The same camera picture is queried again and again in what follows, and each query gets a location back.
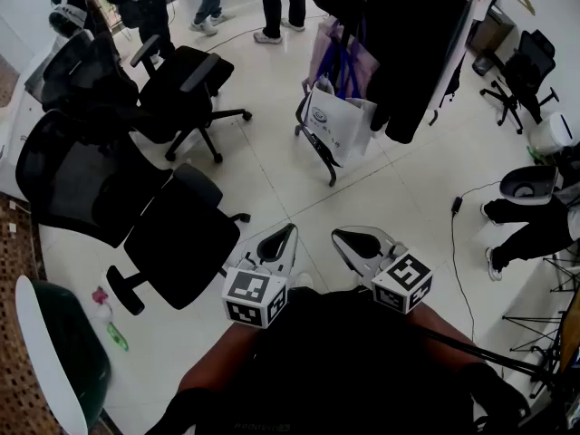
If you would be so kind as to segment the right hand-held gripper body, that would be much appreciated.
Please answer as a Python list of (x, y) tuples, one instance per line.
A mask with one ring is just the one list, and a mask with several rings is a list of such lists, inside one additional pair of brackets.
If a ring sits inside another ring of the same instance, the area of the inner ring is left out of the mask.
[(425, 300), (433, 272), (414, 248), (407, 249), (372, 279), (373, 300), (400, 314), (409, 314)]

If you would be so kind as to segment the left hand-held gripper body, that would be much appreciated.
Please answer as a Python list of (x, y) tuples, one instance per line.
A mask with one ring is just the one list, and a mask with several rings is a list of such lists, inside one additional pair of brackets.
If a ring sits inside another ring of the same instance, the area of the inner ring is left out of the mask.
[(246, 252), (227, 270), (222, 302), (227, 319), (259, 329), (268, 328), (287, 304), (290, 258), (266, 262)]

